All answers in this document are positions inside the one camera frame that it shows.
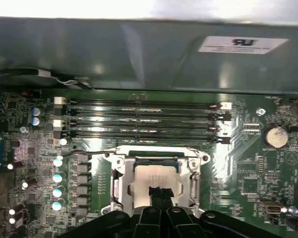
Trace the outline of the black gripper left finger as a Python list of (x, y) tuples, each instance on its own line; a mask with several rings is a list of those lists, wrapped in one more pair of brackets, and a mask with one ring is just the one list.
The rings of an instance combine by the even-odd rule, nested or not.
[(129, 216), (123, 211), (112, 211), (79, 227), (58, 235), (59, 238), (158, 238), (160, 237), (161, 209), (141, 208)]

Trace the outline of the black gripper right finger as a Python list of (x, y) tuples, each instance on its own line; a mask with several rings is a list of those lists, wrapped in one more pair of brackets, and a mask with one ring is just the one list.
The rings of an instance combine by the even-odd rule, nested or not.
[(286, 219), (285, 224), (293, 231), (267, 231), (218, 211), (199, 210), (199, 195), (189, 192), (184, 205), (178, 195), (177, 205), (172, 203), (171, 188), (161, 190), (161, 205), (169, 222), (173, 238), (298, 238), (298, 219)]

